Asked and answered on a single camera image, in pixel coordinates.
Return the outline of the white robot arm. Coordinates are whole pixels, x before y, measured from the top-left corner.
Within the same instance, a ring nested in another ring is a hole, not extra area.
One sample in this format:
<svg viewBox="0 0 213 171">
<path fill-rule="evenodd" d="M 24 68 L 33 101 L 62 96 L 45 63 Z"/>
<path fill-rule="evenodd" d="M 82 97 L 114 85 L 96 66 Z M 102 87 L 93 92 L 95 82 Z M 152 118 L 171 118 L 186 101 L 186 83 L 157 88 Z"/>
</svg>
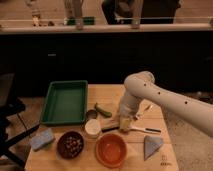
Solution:
<svg viewBox="0 0 213 171">
<path fill-rule="evenodd" d="M 124 87 L 125 92 L 118 107 L 121 116 L 134 116 L 141 101 L 146 99 L 213 137 L 213 105 L 156 86 L 154 75 L 149 71 L 127 76 Z"/>
</svg>

